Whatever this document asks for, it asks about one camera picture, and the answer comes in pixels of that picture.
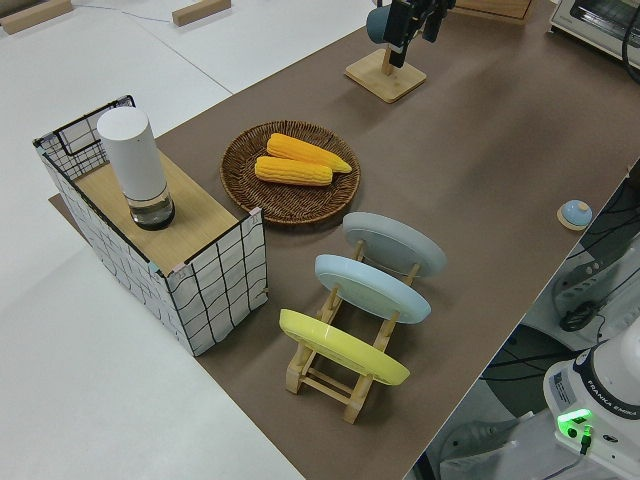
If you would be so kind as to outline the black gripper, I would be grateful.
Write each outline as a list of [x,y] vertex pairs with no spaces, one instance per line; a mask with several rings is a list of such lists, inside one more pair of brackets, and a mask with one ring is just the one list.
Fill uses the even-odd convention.
[[455,0],[393,0],[388,18],[388,43],[393,45],[389,64],[404,64],[408,45],[413,38],[411,29],[416,10],[435,10],[426,18],[422,33],[423,39],[435,41],[443,20],[441,10],[451,10],[455,5]]

